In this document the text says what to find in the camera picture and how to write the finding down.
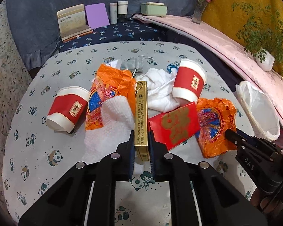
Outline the red envelope packet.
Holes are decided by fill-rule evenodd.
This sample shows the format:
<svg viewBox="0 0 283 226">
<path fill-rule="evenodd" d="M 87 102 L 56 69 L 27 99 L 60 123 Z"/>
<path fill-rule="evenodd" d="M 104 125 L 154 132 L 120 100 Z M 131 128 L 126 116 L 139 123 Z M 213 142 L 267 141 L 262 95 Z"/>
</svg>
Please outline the red envelope packet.
<svg viewBox="0 0 283 226">
<path fill-rule="evenodd" d="M 189 103 L 168 113 L 160 113 L 149 119 L 156 142 L 166 145 L 168 150 L 175 148 L 200 131 L 196 104 Z"/>
</svg>

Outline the gold cigarette box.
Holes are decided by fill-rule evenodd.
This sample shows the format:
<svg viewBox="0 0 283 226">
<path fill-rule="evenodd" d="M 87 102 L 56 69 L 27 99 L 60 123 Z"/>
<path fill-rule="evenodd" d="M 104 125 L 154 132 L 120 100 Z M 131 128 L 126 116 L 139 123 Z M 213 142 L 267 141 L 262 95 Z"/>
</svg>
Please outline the gold cigarette box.
<svg viewBox="0 0 283 226">
<path fill-rule="evenodd" d="M 142 161 L 149 161 L 148 149 L 148 89 L 146 81 L 137 81 L 134 147 Z"/>
</svg>

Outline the orange snack wrapper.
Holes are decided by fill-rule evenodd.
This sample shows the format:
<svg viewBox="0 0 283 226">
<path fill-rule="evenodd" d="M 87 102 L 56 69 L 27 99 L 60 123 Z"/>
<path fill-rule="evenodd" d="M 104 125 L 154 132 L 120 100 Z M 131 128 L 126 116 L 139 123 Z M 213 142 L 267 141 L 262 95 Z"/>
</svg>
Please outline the orange snack wrapper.
<svg viewBox="0 0 283 226">
<path fill-rule="evenodd" d="M 131 71 L 120 70 L 101 64 L 91 86 L 89 96 L 85 130 L 94 130 L 103 127 L 101 115 L 102 103 L 112 97 L 122 95 L 127 98 L 132 113 L 135 113 L 135 86 L 137 81 Z"/>
<path fill-rule="evenodd" d="M 236 107 L 225 98 L 199 98 L 196 104 L 200 130 L 196 139 L 204 158 L 213 158 L 237 147 L 225 138 L 225 131 L 236 131 Z"/>
</svg>

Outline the white plastic trash bag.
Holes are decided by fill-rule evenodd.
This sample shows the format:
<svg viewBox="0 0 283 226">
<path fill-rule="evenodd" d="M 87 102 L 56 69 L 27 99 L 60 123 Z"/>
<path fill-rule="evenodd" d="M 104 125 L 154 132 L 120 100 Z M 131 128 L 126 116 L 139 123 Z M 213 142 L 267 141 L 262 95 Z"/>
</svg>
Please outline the white plastic trash bag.
<svg viewBox="0 0 283 226">
<path fill-rule="evenodd" d="M 269 97 L 247 81 L 236 85 L 236 96 L 255 135 L 268 141 L 277 140 L 280 136 L 280 122 Z"/>
</svg>

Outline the white paper towel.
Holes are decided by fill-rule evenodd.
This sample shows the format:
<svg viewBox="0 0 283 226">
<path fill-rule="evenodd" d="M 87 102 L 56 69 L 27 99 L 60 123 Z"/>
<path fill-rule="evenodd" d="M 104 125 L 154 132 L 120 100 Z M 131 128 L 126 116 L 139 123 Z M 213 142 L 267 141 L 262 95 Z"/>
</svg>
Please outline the white paper towel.
<svg viewBox="0 0 283 226">
<path fill-rule="evenodd" d="M 134 129 L 134 117 L 125 96 L 115 96 L 102 103 L 100 108 L 103 126 L 85 132 L 85 153 L 87 164 L 100 161 L 116 151 L 120 143 L 127 142 Z"/>
</svg>

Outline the pink cloth shelf cover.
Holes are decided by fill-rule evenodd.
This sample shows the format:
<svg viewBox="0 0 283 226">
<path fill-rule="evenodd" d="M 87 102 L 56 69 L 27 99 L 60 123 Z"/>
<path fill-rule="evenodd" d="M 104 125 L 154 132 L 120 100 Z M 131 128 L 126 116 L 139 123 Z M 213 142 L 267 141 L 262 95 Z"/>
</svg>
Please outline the pink cloth shelf cover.
<svg viewBox="0 0 283 226">
<path fill-rule="evenodd" d="M 274 70 L 266 72 L 260 68 L 255 58 L 247 53 L 242 45 L 205 22 L 196 24 L 188 17 L 135 14 L 133 18 L 145 24 L 166 27 L 210 50 L 244 80 L 255 85 L 269 97 L 283 128 L 283 78 Z"/>
</svg>

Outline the left red paper cup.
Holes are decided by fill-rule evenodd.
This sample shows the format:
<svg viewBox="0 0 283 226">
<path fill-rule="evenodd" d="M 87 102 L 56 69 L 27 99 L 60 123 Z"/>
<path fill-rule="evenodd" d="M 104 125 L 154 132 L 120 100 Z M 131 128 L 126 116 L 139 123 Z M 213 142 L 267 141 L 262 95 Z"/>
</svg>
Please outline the left red paper cup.
<svg viewBox="0 0 283 226">
<path fill-rule="evenodd" d="M 61 88 L 48 112 L 46 125 L 54 131 L 71 133 L 87 108 L 90 92 L 79 86 Z"/>
</svg>

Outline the right red paper cup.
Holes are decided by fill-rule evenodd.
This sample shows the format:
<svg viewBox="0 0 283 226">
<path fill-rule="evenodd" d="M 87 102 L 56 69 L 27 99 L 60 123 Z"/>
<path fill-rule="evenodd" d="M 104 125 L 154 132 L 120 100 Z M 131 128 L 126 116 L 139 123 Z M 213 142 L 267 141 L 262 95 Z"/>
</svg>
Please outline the right red paper cup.
<svg viewBox="0 0 283 226">
<path fill-rule="evenodd" d="M 172 97 L 181 107 L 197 103 L 206 80 L 206 72 L 198 63 L 182 59 L 174 81 Z"/>
</svg>

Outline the white crumpled cloth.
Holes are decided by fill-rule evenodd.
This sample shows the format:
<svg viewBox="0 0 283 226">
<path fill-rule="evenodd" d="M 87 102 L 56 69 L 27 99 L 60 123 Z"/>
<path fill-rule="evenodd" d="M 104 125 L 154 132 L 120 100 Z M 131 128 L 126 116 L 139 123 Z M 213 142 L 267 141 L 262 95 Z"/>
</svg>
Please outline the white crumpled cloth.
<svg viewBox="0 0 283 226">
<path fill-rule="evenodd" d="M 137 81 L 147 82 L 149 109 L 167 113 L 180 106 L 172 97 L 176 75 L 176 68 L 171 69 L 171 73 L 163 69 L 150 68 L 144 75 L 136 77 Z"/>
</svg>

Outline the navy floral cloth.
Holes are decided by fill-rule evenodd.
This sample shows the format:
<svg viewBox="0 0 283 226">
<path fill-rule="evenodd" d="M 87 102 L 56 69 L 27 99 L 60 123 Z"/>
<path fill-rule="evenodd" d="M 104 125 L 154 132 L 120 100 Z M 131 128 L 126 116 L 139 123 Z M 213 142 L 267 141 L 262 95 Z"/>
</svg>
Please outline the navy floral cloth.
<svg viewBox="0 0 283 226">
<path fill-rule="evenodd" d="M 94 29 L 93 32 L 58 44 L 59 52 L 94 44 L 121 41 L 166 41 L 167 30 L 155 24 L 144 24 L 137 19 Z"/>
</svg>

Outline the purple card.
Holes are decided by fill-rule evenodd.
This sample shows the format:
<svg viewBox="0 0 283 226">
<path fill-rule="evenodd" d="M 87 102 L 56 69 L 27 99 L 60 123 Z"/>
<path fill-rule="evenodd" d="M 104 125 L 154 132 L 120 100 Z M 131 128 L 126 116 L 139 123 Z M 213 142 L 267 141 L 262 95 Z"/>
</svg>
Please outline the purple card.
<svg viewBox="0 0 283 226">
<path fill-rule="evenodd" d="M 104 3 L 85 6 L 86 17 L 89 27 L 97 29 L 110 25 L 106 6 Z"/>
</svg>

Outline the mint green box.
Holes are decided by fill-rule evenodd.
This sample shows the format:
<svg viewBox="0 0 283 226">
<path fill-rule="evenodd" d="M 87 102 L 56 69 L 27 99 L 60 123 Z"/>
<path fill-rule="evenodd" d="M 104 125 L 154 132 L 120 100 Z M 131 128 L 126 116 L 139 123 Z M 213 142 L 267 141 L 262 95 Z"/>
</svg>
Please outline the mint green box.
<svg viewBox="0 0 283 226">
<path fill-rule="evenodd" d="M 141 4 L 141 14 L 146 16 L 164 17 L 168 7 L 164 3 L 147 2 Z"/>
</svg>

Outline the slim white bottle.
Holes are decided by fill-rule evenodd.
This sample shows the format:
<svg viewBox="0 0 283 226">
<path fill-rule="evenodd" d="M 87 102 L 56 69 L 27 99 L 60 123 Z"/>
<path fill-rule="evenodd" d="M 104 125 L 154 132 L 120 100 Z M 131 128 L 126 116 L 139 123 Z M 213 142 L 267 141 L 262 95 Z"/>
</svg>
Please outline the slim white bottle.
<svg viewBox="0 0 283 226">
<path fill-rule="evenodd" d="M 110 23 L 118 23 L 118 3 L 110 3 Z"/>
</svg>

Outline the blue grey backdrop cloth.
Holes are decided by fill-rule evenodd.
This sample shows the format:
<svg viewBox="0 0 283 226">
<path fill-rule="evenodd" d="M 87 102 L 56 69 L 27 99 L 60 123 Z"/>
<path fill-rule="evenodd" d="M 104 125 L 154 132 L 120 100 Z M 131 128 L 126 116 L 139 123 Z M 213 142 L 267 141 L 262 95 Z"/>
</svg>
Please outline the blue grey backdrop cloth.
<svg viewBox="0 0 283 226">
<path fill-rule="evenodd" d="M 27 70 L 41 67 L 56 51 L 60 37 L 57 12 L 78 4 L 91 5 L 128 1 L 128 15 L 140 12 L 141 4 L 159 2 L 168 15 L 191 15 L 194 0 L 5 0 L 14 42 Z"/>
</svg>

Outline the grey drawstring pouch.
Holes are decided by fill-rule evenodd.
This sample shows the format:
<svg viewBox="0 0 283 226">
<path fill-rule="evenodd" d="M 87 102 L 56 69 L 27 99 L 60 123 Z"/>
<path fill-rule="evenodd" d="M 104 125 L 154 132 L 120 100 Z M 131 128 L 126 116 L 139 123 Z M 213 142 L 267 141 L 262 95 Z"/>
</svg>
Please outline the grey drawstring pouch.
<svg viewBox="0 0 283 226">
<path fill-rule="evenodd" d="M 144 69 L 144 58 L 143 56 L 137 56 L 136 58 L 130 58 L 121 64 L 121 70 L 135 71 L 142 73 Z"/>
</svg>

